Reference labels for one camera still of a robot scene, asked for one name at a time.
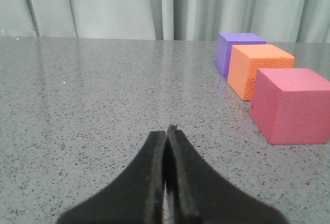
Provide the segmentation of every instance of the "curtain fold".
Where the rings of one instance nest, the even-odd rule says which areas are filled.
[[[329,0],[0,0],[0,36],[330,42]]]

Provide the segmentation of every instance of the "cube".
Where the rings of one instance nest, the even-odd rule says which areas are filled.
[[[216,67],[223,77],[228,76],[230,55],[234,44],[264,44],[266,41],[254,33],[219,33]]]
[[[270,144],[327,143],[330,81],[308,68],[259,69],[250,115]]]
[[[237,95],[250,101],[259,68],[292,68],[295,57],[271,44],[233,45],[228,84]]]

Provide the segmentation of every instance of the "purple cube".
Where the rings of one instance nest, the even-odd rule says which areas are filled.
[[[264,44],[266,41],[254,33],[219,33],[216,67],[228,77],[232,46],[236,44]]]

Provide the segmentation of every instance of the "block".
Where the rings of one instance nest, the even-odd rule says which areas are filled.
[[[250,115],[270,144],[330,136],[330,81],[308,68],[259,69]]]
[[[292,68],[295,57],[271,44],[233,45],[228,84],[237,95],[250,101],[259,68]]]
[[[223,77],[227,77],[233,45],[264,43],[266,41],[254,33],[219,33],[216,67]]]

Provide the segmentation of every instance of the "table surface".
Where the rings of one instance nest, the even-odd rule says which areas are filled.
[[[330,79],[330,44],[274,44]],[[330,223],[330,143],[268,144],[216,70],[216,46],[0,38],[0,223],[54,223],[169,124],[290,223]]]

